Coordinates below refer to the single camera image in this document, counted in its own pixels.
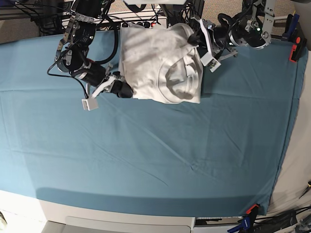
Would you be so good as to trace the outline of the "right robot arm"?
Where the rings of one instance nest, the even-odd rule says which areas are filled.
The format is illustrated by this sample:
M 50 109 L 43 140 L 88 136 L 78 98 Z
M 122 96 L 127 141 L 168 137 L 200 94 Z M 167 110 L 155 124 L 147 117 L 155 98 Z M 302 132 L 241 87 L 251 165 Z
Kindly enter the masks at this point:
M 117 54 L 119 32 L 116 23 L 108 16 L 111 0 L 75 0 L 71 7 L 73 15 L 59 41 L 53 66 L 72 78 L 82 87 L 84 97 L 90 98 L 87 87 L 100 93 L 113 93 L 119 98 L 132 98 L 133 90 L 119 72 L 110 72 L 104 67 Z M 99 24 L 96 20 L 108 21 L 112 26 L 114 44 L 111 54 L 99 61 L 88 58 L 89 46 L 95 38 Z

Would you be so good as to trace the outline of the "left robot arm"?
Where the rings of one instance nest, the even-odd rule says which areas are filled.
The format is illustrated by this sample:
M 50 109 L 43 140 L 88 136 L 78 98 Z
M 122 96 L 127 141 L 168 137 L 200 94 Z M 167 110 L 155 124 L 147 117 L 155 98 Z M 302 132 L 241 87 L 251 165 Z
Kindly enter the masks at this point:
M 244 0 L 241 12 L 233 17 L 218 14 L 219 25 L 194 16 L 192 19 L 200 28 L 188 38 L 188 43 L 205 47 L 212 60 L 217 61 L 237 56 L 236 47 L 262 49 L 271 43 L 275 5 L 275 0 Z

